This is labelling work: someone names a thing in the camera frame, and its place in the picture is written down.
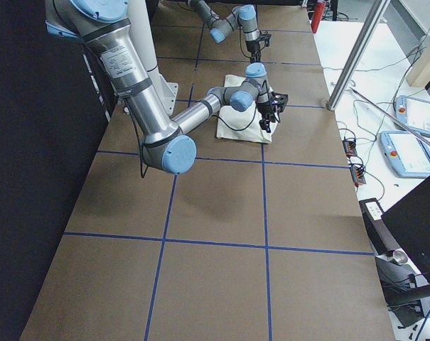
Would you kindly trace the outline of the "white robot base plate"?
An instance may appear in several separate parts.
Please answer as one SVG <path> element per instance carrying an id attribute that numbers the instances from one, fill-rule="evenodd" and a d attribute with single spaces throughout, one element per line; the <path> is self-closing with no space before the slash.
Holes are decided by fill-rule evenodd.
<path id="1" fill-rule="evenodd" d="M 178 93 L 178 84 L 167 82 L 158 68 L 148 72 L 148 75 L 149 77 L 142 81 L 132 77 L 132 73 L 116 80 L 117 90 L 122 93 L 127 108 L 134 116 L 141 114 L 145 108 L 144 105 L 149 103 L 149 98 L 138 99 L 137 95 L 143 94 L 144 90 L 154 88 L 156 98 L 162 103 L 163 110 L 168 116 L 172 115 Z"/>

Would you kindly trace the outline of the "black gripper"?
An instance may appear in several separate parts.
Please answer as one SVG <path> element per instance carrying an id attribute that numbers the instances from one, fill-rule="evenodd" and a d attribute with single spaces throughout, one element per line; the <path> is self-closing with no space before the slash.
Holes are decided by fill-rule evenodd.
<path id="1" fill-rule="evenodd" d="M 269 47 L 271 34 L 267 31 L 251 31 L 244 33 L 244 39 L 247 46 L 247 51 L 250 54 L 249 61 L 251 63 L 262 62 L 262 49 Z"/>
<path id="2" fill-rule="evenodd" d="M 288 94 L 282 94 L 275 91 L 267 93 L 267 99 L 264 102 L 257 103 L 257 109 L 262 115 L 259 120 L 261 130 L 271 133 L 271 123 L 280 123 L 280 114 L 284 111 L 288 103 Z"/>

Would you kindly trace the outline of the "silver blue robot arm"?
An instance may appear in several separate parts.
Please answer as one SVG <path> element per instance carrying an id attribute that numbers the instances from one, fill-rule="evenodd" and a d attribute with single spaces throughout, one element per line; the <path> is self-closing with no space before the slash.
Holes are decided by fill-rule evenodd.
<path id="1" fill-rule="evenodd" d="M 180 114 L 171 100 L 176 85 L 158 71 L 147 5 L 144 1 L 47 1 L 46 25 L 54 36 L 75 41 L 94 55 L 108 76 L 116 96 L 125 102 L 139 145 L 141 169 L 156 168 L 170 174 L 188 171 L 197 148 L 190 132 L 223 107 L 244 112 L 254 107 L 259 127 L 268 131 L 287 104 L 286 94 L 271 89 L 260 60 L 269 36 L 260 32 L 253 5 L 237 6 L 220 18 L 204 1 L 189 7 L 209 28 L 216 42 L 242 30 L 250 52 L 246 78 L 238 86 L 214 87 Z"/>
<path id="2" fill-rule="evenodd" d="M 262 50 L 269 47 L 271 35 L 259 30 L 257 12 L 253 5 L 236 6 L 230 9 L 230 14 L 226 18 L 221 18 L 205 1 L 186 3 L 209 28 L 210 35 L 216 43 L 223 42 L 226 37 L 239 29 L 244 36 L 249 61 L 261 62 Z"/>

